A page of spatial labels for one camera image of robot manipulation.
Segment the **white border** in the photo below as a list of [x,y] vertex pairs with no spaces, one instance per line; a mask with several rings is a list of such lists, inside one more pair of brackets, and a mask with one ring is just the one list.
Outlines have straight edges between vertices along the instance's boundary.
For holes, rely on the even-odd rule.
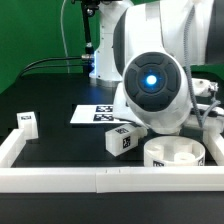
[[1,193],[224,190],[224,166],[10,168],[25,143],[14,129],[0,146]]

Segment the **white block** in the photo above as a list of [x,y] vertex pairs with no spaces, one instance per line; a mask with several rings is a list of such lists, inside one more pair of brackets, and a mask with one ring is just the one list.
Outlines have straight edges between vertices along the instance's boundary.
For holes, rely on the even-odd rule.
[[97,170],[98,168],[0,169],[0,192],[96,192]]
[[96,174],[97,193],[223,191],[222,167],[129,167]]
[[0,146],[0,167],[11,167],[25,146],[23,129],[14,129]]
[[134,127],[125,124],[105,133],[106,150],[112,155],[118,156],[138,145],[138,139],[147,135],[144,127]]
[[34,112],[17,114],[19,129],[24,129],[25,140],[38,138],[37,121]]
[[205,131],[203,142],[218,166],[224,166],[224,138],[219,133]]

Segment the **robot eye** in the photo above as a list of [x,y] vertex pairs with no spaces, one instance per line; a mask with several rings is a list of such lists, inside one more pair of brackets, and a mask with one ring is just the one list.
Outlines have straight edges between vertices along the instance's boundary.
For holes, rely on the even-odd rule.
[[146,78],[146,84],[152,86],[152,85],[155,85],[157,82],[157,77],[155,75],[149,75],[147,78]]

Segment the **blue light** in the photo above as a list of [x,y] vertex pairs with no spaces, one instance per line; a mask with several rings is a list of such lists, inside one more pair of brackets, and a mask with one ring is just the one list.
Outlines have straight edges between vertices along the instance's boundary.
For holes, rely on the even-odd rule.
[[149,75],[147,78],[146,78],[146,82],[148,85],[155,85],[156,82],[157,82],[157,78],[155,75]]
[[94,52],[94,62],[92,62],[92,64],[91,64],[91,66],[94,68],[92,71],[91,71],[91,73],[90,73],[90,75],[92,75],[94,78],[96,78],[96,72],[97,72],[97,70],[96,70],[96,65],[97,65],[97,61],[96,61],[96,51]]

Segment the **white cylinder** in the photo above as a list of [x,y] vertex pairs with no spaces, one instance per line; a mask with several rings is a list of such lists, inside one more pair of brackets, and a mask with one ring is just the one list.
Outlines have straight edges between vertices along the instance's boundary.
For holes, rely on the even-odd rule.
[[203,166],[205,148],[199,142],[179,137],[164,136],[149,140],[144,145],[144,166]]

